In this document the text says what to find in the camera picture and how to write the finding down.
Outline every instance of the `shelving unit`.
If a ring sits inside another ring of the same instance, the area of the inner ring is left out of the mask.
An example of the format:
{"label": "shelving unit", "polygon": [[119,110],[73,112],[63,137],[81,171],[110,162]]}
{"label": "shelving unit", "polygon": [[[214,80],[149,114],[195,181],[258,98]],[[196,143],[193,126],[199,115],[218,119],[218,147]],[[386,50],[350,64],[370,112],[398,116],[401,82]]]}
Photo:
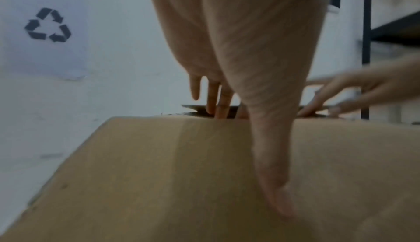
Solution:
{"label": "shelving unit", "polygon": [[[420,47],[420,11],[372,29],[372,0],[364,0],[362,65],[371,61],[371,42],[386,42]],[[361,111],[362,119],[369,119],[369,108]]]}

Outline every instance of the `human hand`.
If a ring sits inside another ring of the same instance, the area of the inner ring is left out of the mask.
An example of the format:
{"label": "human hand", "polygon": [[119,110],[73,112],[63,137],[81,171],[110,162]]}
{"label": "human hand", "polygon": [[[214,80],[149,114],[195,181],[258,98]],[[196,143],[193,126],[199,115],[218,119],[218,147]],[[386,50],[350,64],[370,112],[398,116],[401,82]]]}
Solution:
{"label": "human hand", "polygon": [[285,190],[289,139],[328,0],[153,0],[194,99],[209,79],[207,111],[225,118],[234,92],[249,114],[255,170],[268,202],[294,216]]}
{"label": "human hand", "polygon": [[312,101],[298,116],[306,116],[323,106],[330,98],[345,88],[359,87],[364,93],[345,100],[329,109],[331,117],[349,113],[373,105],[402,102],[420,96],[420,55],[382,62],[353,72],[332,77],[308,80],[306,85],[323,85]]}

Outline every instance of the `recycling sign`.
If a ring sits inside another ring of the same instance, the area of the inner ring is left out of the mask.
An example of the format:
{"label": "recycling sign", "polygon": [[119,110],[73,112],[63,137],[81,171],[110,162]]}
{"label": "recycling sign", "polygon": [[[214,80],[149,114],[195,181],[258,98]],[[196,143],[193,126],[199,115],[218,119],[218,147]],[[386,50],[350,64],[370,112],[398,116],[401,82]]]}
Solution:
{"label": "recycling sign", "polygon": [[41,23],[39,20],[44,20],[48,15],[52,16],[52,20],[58,24],[61,24],[64,20],[64,18],[60,15],[60,13],[57,10],[49,9],[49,8],[42,8],[36,15],[36,19],[29,20],[28,24],[25,26],[25,30],[28,32],[28,35],[32,39],[37,40],[46,40],[47,37],[53,41],[56,42],[66,42],[70,36],[71,32],[70,29],[67,27],[67,25],[60,25],[59,28],[61,30],[60,35],[53,33],[52,35],[47,35],[46,33],[38,32],[37,28],[41,26]]}

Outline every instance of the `white paper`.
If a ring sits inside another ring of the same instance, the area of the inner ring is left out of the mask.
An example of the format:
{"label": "white paper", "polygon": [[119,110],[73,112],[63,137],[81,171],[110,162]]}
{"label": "white paper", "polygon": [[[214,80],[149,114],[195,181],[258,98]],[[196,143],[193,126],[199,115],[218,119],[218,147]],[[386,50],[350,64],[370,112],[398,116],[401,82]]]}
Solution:
{"label": "white paper", "polygon": [[[87,0],[9,2],[3,12],[8,71],[69,80],[86,77]],[[33,39],[31,33],[35,38],[44,34],[43,39]]]}

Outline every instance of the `black metal post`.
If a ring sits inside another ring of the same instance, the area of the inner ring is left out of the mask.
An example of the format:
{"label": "black metal post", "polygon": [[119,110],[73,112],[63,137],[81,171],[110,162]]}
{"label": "black metal post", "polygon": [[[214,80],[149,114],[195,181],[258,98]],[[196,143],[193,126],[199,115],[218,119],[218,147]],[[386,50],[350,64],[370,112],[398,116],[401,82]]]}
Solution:
{"label": "black metal post", "polygon": [[[364,0],[362,66],[369,66],[369,63],[371,62],[371,17],[372,17],[372,0]],[[369,108],[361,110],[361,118],[369,119]]]}

